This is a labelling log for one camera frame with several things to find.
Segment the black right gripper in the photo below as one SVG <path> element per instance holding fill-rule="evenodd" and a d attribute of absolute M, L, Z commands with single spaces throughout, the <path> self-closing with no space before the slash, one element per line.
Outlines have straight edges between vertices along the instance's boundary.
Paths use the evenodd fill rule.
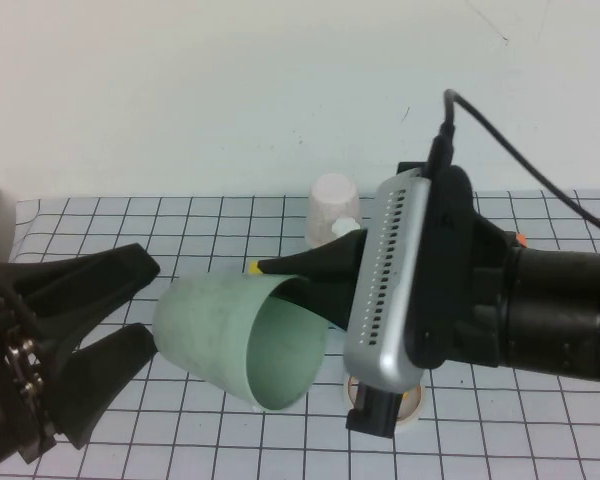
<path fill-rule="evenodd" d="M 393 437 L 403 394 L 450 358 L 456 323 L 472 315 L 477 218 L 460 167 L 432 178 L 411 169 L 379 185 L 367 230 L 257 262 L 258 274 L 299 277 L 274 298 L 347 330 L 346 370 L 358 382 L 348 430 Z"/>

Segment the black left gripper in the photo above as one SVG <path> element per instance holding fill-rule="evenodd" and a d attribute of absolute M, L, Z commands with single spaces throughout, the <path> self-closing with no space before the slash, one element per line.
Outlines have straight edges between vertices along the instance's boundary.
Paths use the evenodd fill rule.
<path fill-rule="evenodd" d="M 44 394 L 41 351 L 71 351 L 149 285 L 157 262 L 134 243 L 75 259 L 0 264 L 0 462 L 33 462 L 60 433 L 77 449 L 119 393 L 157 352 L 132 324 L 72 355 Z"/>

